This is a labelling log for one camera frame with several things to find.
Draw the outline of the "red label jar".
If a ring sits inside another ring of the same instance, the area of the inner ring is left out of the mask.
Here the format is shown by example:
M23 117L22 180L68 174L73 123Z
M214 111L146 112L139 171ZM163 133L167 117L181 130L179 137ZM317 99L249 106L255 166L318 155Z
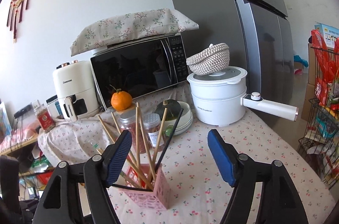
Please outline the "red label jar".
M32 107L41 128L46 133L52 130L55 127L55 122L49 114L47 107L44 104L41 104L38 100L33 101Z

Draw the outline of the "white bowl stack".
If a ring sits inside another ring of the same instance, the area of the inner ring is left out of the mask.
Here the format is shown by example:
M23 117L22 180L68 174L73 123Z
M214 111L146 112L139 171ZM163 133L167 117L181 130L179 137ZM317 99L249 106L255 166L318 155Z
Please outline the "white bowl stack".
M180 103L181 108L183 108L184 111L182 113L182 117L181 117L181 119L180 119L180 121L178 123L178 126L177 126L177 128L175 130L174 135L181 134L185 129L187 129L187 127L190 126L191 121L192 121L192 112L191 112L189 104L186 103L186 102L183 102L183 101L178 101L178 102ZM165 133L165 129L169 125L174 126L175 121L176 121L176 119L175 120L171 120L171 121L166 121L165 120L164 127L163 127L163 133Z

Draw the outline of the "white electric pot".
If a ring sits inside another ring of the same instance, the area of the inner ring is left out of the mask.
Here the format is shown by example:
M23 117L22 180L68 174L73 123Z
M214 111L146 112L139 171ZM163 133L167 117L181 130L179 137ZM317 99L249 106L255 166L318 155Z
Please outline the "white electric pot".
M197 118L225 127L242 119L250 108L290 121L297 119L297 107L265 100L259 92L247 93L246 76L245 69L233 66L204 76L191 73L187 80Z

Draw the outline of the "red chinese knot decoration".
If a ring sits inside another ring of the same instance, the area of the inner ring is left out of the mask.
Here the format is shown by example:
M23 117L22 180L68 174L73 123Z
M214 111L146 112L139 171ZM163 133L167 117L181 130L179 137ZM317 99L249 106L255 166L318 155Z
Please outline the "red chinese knot decoration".
M11 0L6 26L13 32L13 43L17 42L18 25L22 22L23 11L29 7L29 0Z

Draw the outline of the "green squash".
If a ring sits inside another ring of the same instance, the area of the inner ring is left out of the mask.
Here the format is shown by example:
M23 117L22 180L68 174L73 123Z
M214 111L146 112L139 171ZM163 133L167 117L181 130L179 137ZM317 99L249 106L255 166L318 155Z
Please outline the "green squash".
M166 121L177 119L182 109L180 103L177 100L168 99L159 103L157 107L153 110L153 113L158 114L160 116L160 119L162 120L165 108L167 108L167 115L165 119Z

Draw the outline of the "orange mandarin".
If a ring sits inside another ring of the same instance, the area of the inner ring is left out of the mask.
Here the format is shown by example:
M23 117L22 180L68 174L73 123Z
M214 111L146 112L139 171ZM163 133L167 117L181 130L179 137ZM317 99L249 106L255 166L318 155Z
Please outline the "orange mandarin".
M124 111L128 109L133 102L132 96L126 91L116 89L114 86L111 87L114 90L110 101L112 107L117 111Z

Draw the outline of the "bamboo chopstick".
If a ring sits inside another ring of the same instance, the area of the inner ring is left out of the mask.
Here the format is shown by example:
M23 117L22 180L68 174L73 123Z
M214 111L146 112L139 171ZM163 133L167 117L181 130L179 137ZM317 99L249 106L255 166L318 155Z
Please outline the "bamboo chopstick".
M163 132L165 119L167 117L167 111L168 111L168 109L164 108L163 118L162 118L162 121L161 121L160 130L159 130L158 137L157 137L157 143L156 143L156 147L155 147L155 150L154 150L154 153L153 153L152 164L150 164L150 167L153 167L152 170L154 170L155 172L156 172L156 170L155 170L156 158L157 158L158 148L160 146L160 142L161 142L161 139L162 139L162 132Z
M115 140L113 139L112 134L110 133L110 130L108 129L108 127L104 123L101 116L98 116L98 119L99 119L100 123L102 124L106 134L109 137L109 139L112 141L113 144L115 144ZM149 182L147 180L146 176L141 172L141 170L131 160L131 154L132 153L131 153L131 151L127 152L127 147L128 147L127 142L122 141L121 145L118 146L118 150L122 151L122 157L126 156L127 162L130 164L131 168L137 173L138 178L140 178L145 183L145 185L149 187L149 189L153 190L154 186L152 186L151 182Z
M139 103L136 102L136 162L140 170L140 137L139 137ZM141 176L138 174L139 185L142 188Z
M145 147L145 151L146 151L148 163L149 163L148 182L152 183L153 179L156 177L156 172L155 172L155 168L154 168L154 165L152 163L151 154L150 154L149 148L148 148L148 139L147 139L147 135L144 131L144 125L143 125L143 120L142 120L142 116L141 116L141 109L139 107L137 107L137 111L138 111L138 114L139 114L138 121L140 123L140 129L141 129L141 134L142 134L142 138L143 138L143 143L144 143L144 147Z

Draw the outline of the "black microwave oven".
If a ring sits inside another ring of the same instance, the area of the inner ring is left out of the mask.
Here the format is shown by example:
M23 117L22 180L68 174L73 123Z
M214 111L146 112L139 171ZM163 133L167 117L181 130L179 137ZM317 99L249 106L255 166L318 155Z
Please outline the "black microwave oven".
M114 46L91 59L99 98L105 109L117 89L132 98L177 85L189 71L181 35L138 40Z

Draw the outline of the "pink plastic utensil basket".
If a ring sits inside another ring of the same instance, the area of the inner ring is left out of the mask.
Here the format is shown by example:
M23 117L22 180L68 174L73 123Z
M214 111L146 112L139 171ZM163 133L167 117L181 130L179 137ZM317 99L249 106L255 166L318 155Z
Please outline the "pink plastic utensil basket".
M152 182L153 190L115 185L142 209L167 210L170 207L170 186L162 166L157 170L157 178Z

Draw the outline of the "grey refrigerator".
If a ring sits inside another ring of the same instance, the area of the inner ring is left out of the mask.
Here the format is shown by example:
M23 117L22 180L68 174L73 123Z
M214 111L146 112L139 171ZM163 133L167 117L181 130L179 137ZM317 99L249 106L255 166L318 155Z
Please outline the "grey refrigerator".
M182 34L187 56L226 43L230 64L248 72L246 85L268 100L289 104L294 84L290 23L284 0L172 0L198 24Z

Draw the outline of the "small green jade ball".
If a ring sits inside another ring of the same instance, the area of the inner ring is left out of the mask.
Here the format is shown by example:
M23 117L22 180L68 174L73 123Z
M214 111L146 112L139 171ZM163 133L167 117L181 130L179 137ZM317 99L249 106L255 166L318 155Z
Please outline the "small green jade ball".
M173 130L173 126L172 125L169 125L168 127L166 127L166 129L165 129L166 137L169 137L171 135L172 130Z

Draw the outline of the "goji berry jar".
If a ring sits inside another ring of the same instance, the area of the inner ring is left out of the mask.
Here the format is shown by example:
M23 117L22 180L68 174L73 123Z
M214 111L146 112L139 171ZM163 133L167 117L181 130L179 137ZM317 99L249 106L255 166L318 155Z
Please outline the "goji berry jar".
M126 129L132 134L132 147L135 151L137 151L137 143L136 143L136 109L131 109L125 111L124 113L119 115L120 126L122 130ZM141 134L141 130L138 130L138 139L139 139L139 152L143 154L146 152L143 136Z

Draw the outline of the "white air fryer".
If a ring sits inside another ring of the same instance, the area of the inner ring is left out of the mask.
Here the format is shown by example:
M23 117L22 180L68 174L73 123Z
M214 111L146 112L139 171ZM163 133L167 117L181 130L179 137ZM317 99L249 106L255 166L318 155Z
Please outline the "white air fryer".
M75 122L99 112L90 61L61 64L52 77L64 119Z

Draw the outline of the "dried fruit jar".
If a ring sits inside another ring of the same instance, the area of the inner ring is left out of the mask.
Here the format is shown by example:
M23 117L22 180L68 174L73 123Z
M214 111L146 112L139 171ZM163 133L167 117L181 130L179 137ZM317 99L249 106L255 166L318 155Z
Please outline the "dried fruit jar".
M143 117L144 131L149 138L150 146L156 149L158 134L160 131L161 119L157 113L150 113Z

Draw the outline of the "floral microwave cover cloth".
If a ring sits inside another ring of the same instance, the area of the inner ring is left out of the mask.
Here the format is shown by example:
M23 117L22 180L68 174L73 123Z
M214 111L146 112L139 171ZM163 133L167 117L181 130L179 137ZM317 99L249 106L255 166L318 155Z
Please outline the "floral microwave cover cloth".
M198 28L199 25L186 15L168 8L118 15L85 27L71 44L71 56L131 40Z

